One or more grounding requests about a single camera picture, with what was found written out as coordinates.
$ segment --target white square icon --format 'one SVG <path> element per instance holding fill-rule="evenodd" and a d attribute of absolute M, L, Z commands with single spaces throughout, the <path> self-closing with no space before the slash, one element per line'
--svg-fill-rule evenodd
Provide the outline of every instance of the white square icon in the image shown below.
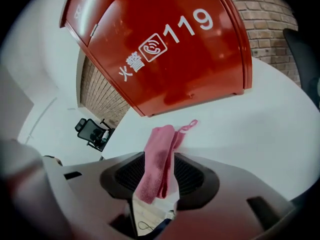
<path fill-rule="evenodd" d="M 147 62 L 152 62 L 167 50 L 166 44 L 157 33 L 154 33 L 139 46 L 139 51 Z"/>

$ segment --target white table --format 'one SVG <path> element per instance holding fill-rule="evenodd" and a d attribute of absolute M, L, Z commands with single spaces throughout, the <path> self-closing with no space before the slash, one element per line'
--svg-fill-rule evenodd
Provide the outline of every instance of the white table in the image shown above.
<path fill-rule="evenodd" d="M 153 117 L 130 108 L 102 156 L 143 151 L 152 128 L 178 129 L 197 119 L 177 152 L 246 169 L 288 200 L 297 197 L 320 174 L 320 113 L 284 74 L 255 58 L 252 63 L 253 86 L 244 95 Z"/>

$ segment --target pink towel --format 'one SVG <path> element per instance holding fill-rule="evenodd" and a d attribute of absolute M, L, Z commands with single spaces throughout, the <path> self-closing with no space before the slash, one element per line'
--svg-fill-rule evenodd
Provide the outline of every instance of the pink towel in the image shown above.
<path fill-rule="evenodd" d="M 197 120 L 193 120 L 178 131 L 169 124 L 152 129 L 144 148 L 144 175 L 135 190 L 140 200 L 151 204 L 156 197 L 166 198 L 171 177 L 174 177 L 170 173 L 174 150 L 180 146 L 185 137 L 185 133 L 181 131 L 188 131 L 197 123 Z"/>

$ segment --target digit 9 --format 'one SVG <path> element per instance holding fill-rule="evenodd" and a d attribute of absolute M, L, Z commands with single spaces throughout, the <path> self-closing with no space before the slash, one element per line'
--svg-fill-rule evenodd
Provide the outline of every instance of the digit 9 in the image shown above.
<path fill-rule="evenodd" d="M 199 18 L 199 14 L 204 14 L 204 18 Z M 200 28 L 202 28 L 203 30 L 209 30 L 214 26 L 211 16 L 204 9 L 194 10 L 193 17 L 199 23 L 207 23 L 207 22 L 209 23 L 208 25 L 203 25 L 203 24 L 200 25 Z"/>

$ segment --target red metal cabinet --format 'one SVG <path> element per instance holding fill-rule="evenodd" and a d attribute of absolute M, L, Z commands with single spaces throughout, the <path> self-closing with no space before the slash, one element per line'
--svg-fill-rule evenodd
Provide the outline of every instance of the red metal cabinet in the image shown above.
<path fill-rule="evenodd" d="M 60 26 L 142 116 L 252 84 L 249 41 L 231 0 L 67 0 Z"/>

